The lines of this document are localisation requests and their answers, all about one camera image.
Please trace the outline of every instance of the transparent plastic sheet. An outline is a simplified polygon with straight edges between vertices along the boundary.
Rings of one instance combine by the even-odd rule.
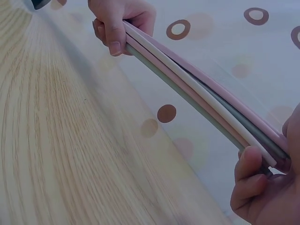
[[[8,84],[14,78],[14,72],[17,71],[18,76],[14,79],[17,83],[24,85],[24,88],[19,93],[18,86],[16,86],[16,91],[11,95],[28,98],[27,105],[23,104],[21,107],[24,110],[23,113],[27,115],[27,120],[22,117],[23,124],[18,128],[18,132],[30,137],[29,150],[33,154],[31,163],[37,162],[36,155],[39,153],[38,151],[34,153],[36,146],[34,135],[44,135],[39,143],[44,156],[46,154],[49,157],[44,158],[44,161],[51,162],[56,154],[60,155],[60,159],[56,159],[58,161],[55,171],[61,176],[60,191],[66,193],[66,196],[64,196],[64,203],[59,206],[52,205],[51,201],[48,203],[48,207],[53,209],[50,216],[56,224],[66,222],[63,205],[72,203],[77,205],[79,197],[84,199],[80,207],[92,213],[89,216],[83,216],[80,211],[75,210],[75,206],[70,206],[68,217],[87,224],[99,222],[116,224],[116,221],[105,223],[103,221],[105,217],[99,218],[98,213],[102,212],[97,211],[97,208],[101,207],[100,205],[104,202],[99,200],[100,194],[95,192],[93,193],[95,196],[92,196],[88,191],[90,188],[97,189],[105,185],[105,182],[101,180],[102,171],[92,170],[93,168],[99,169],[94,166],[97,164],[114,165],[109,170],[111,179],[120,192],[127,193],[125,199],[128,202],[136,199],[130,191],[131,188],[139,187],[142,190],[138,204],[132,205],[136,221],[127,221],[127,224],[231,224],[160,124],[157,128],[154,124],[153,127],[148,126],[144,129],[144,133],[151,133],[152,129],[157,129],[151,138],[141,134],[144,122],[149,119],[156,120],[155,114],[151,112],[128,80],[124,70],[119,66],[118,59],[113,59],[108,55],[107,49],[90,30],[78,24],[64,8],[53,10],[51,5],[48,5],[34,12],[29,1],[11,3],[2,0],[1,4],[1,7],[5,8],[12,18],[24,15],[26,17],[24,21],[21,21],[22,17],[17,21],[21,29],[6,27],[1,31],[0,45],[4,43],[8,45],[2,46],[1,52],[2,60],[5,62],[3,61],[0,72],[1,74],[7,73],[7,76],[1,77],[3,85],[0,102],[1,104],[8,102],[9,107],[7,111],[1,110],[0,113],[2,117],[6,117],[8,123],[13,124],[14,121],[20,120],[19,117],[9,117],[9,114],[14,115],[13,109],[19,105],[15,101],[9,102],[5,95],[9,93]],[[9,43],[16,40],[10,36],[11,33],[4,33],[8,30],[17,34],[18,48],[22,50],[22,54],[16,50],[9,52]],[[19,59],[22,69],[16,70],[14,59],[22,55],[26,56],[24,59]],[[135,64],[141,65],[138,60],[134,61]],[[42,129],[38,130],[39,126],[28,127],[26,124],[32,123],[31,121],[34,121],[36,126],[40,122]],[[14,126],[6,129],[2,130],[2,136],[16,132]],[[48,135],[49,137],[56,136],[56,139],[51,140],[47,138]],[[52,148],[49,147],[47,140],[53,145]],[[8,141],[2,140],[2,156],[4,156],[4,151],[7,152],[4,159],[6,163],[2,164],[2,169],[5,168],[9,173],[7,177],[13,177],[13,169],[16,165],[9,152],[11,149],[12,146],[9,146]],[[23,157],[20,156],[24,160],[21,163],[20,173],[26,178],[27,172],[31,172],[29,169],[31,164],[27,166],[25,163],[25,147],[23,154]],[[78,155],[88,161],[90,168],[80,169],[82,166],[80,159],[72,160],[72,158],[80,158]],[[69,157],[72,162],[70,163],[64,157]],[[106,157],[106,162],[102,162],[101,157]],[[122,170],[121,165],[126,165],[128,171]],[[97,173],[99,173],[97,175],[99,180],[94,180]],[[80,184],[76,186],[70,181],[70,177]],[[6,188],[0,189],[1,196],[7,198],[1,199],[2,211],[5,212],[1,220],[11,220],[11,223],[22,221],[28,212],[22,211],[22,207],[17,204],[21,201],[21,197],[16,194],[18,192],[15,183],[10,178],[6,180],[2,177],[2,179],[4,179],[2,184],[5,184]],[[53,184],[55,182],[49,176],[45,176],[44,179],[49,185],[52,183],[48,197],[54,201],[58,194]],[[124,179],[132,180],[132,185],[124,184]],[[32,191],[25,189],[25,184],[25,181],[21,182],[20,189],[22,194],[27,196],[22,201],[26,209],[31,211],[28,213],[28,222],[34,224],[37,220],[47,221],[49,215],[44,213],[41,207],[43,203],[33,202],[30,198]],[[37,201],[43,199],[42,192],[45,194],[46,190],[38,189],[38,184],[32,185],[36,188],[35,194],[40,194],[36,196]],[[39,218],[33,216],[34,211],[41,213]]]
[[[232,4],[235,5],[235,9],[232,15],[229,13],[232,11],[231,4],[227,2],[217,1],[216,7],[214,1],[204,4],[191,0],[188,4],[193,8],[187,7],[186,2],[179,2],[177,6],[174,6],[171,0],[163,3],[158,0],[150,2],[157,8],[155,39],[199,67],[280,132],[281,125],[298,103],[295,96],[300,94],[295,73],[299,50],[290,39],[291,31],[300,23],[297,19],[299,11],[297,2],[291,0],[289,4],[282,6],[272,1],[265,3],[257,1],[251,4],[234,1]],[[268,10],[271,16],[266,26],[244,23],[243,12],[253,6]],[[282,18],[278,13],[279,9],[280,12],[284,12],[282,15],[289,15],[286,17],[288,26],[278,22],[278,19],[277,25],[272,23],[274,20],[271,18],[274,19],[276,16]],[[39,12],[38,16],[45,20],[44,24],[53,29],[55,35],[52,34],[52,38],[55,36],[58,41],[62,41],[61,31],[67,35],[65,41],[61,43],[62,46],[69,46],[65,56],[67,59],[72,62],[78,61],[73,55],[73,46],[76,46],[79,55],[84,54],[88,63],[92,63],[92,67],[81,68],[81,72],[79,68],[77,74],[92,71],[94,80],[87,80],[88,76],[80,76],[80,79],[83,79],[89,90],[96,90],[92,93],[95,99],[93,102],[95,106],[101,106],[98,111],[101,118],[104,118],[103,121],[107,121],[106,129],[112,129],[110,134],[115,140],[121,146],[125,146],[128,144],[126,142],[128,137],[124,137],[124,130],[130,130],[132,138],[141,138],[138,138],[141,142],[138,146],[142,145],[143,149],[148,149],[149,144],[158,152],[173,140],[221,210],[235,224],[243,224],[244,222],[237,219],[229,207],[230,193],[234,185],[233,168],[237,160],[236,147],[137,59],[111,58],[93,35],[91,21],[94,17],[88,10],[86,2],[77,0],[61,7],[58,2],[52,1],[52,4]],[[204,25],[204,30],[195,24],[195,21],[206,19],[205,21],[209,22],[212,18],[213,31],[207,24]],[[166,29],[179,19],[191,22],[190,36],[179,41],[170,40],[166,36]],[[197,33],[199,30],[209,35],[199,37]],[[180,28],[177,31],[175,27],[174,32],[180,33]],[[239,69],[248,74],[247,77],[241,77],[240,72],[233,76]],[[127,97],[129,93],[138,96],[138,100]],[[165,131],[161,138],[159,137],[161,133],[156,133],[151,138],[141,137],[144,121],[149,118],[157,120],[158,109],[165,104],[176,106],[176,119],[171,123],[159,125]],[[151,129],[148,129],[150,128],[144,132],[151,133]],[[192,156],[189,152],[182,151],[181,144],[176,142],[183,139],[192,141],[194,147]],[[165,165],[163,157],[159,164],[167,167],[170,173],[174,172],[169,164]],[[186,182],[185,179],[182,181],[183,189]],[[192,196],[199,195],[197,191],[190,193],[193,193]]]

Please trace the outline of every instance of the brown dot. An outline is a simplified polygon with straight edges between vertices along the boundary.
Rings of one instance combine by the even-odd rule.
[[[177,24],[182,24],[184,26],[184,30],[180,34],[174,34],[172,32],[172,28]],[[191,29],[191,24],[189,23],[189,21],[177,20],[168,26],[166,33],[167,33],[167,36],[172,40],[181,40],[181,39],[184,39],[188,35],[190,29]]]
[[[270,110],[266,120],[279,132],[285,121],[291,116],[293,109],[288,106],[276,106]]]
[[[50,7],[53,10],[58,10],[62,8],[67,3],[67,0],[52,0]]]
[[[158,122],[154,119],[147,119],[141,126],[141,134],[143,137],[153,137],[158,130]]]
[[[261,19],[254,19],[251,17],[250,13],[254,11],[262,12],[262,18]],[[264,10],[262,8],[249,8],[244,12],[245,19],[253,24],[253,25],[264,25],[269,20],[269,13],[267,10]]]
[[[214,28],[213,18],[206,13],[194,13],[186,18],[191,24],[187,35],[190,40],[200,40],[210,35]]]
[[[157,112],[157,118],[162,123],[171,122],[176,116],[176,108],[173,105],[164,105]]]
[[[291,32],[291,38],[293,43],[300,49],[300,41],[298,35],[300,33],[300,26],[295,27]]]
[[[250,73],[250,66],[247,64],[238,64],[231,69],[231,73],[237,78],[245,78]]]

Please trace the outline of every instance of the green straw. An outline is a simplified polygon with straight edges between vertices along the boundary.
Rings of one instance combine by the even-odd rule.
[[[166,76],[153,63],[146,59],[131,45],[126,45],[126,50],[134,55],[139,61],[147,66],[160,79],[168,84],[174,91],[176,91],[183,99],[185,99],[191,106],[193,106],[202,116],[204,116],[215,128],[217,128],[224,136],[226,136],[240,151],[244,150],[241,143],[232,136],[218,121],[216,121],[209,113],[207,113],[196,101],[194,101],[187,93],[185,93],[177,84],[175,84],[168,76]]]

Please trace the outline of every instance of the fingernail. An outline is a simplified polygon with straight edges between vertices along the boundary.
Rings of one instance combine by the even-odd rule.
[[[112,56],[118,56],[121,54],[121,44],[120,42],[112,42],[109,44],[109,52]]]

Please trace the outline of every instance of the finger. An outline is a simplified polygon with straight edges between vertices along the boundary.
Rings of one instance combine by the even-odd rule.
[[[104,24],[101,24],[100,26],[98,26],[98,32],[100,35],[100,40],[102,41],[102,43],[107,46],[107,41],[106,41],[106,33],[105,33],[105,26]]]
[[[106,43],[112,56],[121,55],[125,51],[126,33],[123,25],[123,12],[117,7],[109,7],[106,17],[103,17],[105,25]]]
[[[95,19],[93,26],[94,26],[94,31],[95,31],[96,37],[99,38],[104,45],[106,45],[106,35],[105,35],[104,23],[102,23],[98,19]]]
[[[247,219],[251,199],[261,195],[267,184],[267,177],[263,174],[257,174],[237,182],[230,200],[232,210],[240,217]]]
[[[235,181],[238,182],[257,173],[262,161],[262,155],[257,147],[245,148],[234,169]]]
[[[286,137],[287,135],[287,126],[289,125],[290,118],[286,120],[286,122],[282,126],[282,134]]]
[[[287,125],[287,143],[289,155],[292,161],[292,169],[296,175],[300,175],[300,104],[289,118]]]
[[[152,36],[156,19],[156,10],[153,6],[147,6],[147,11],[139,14],[130,20],[131,24]]]

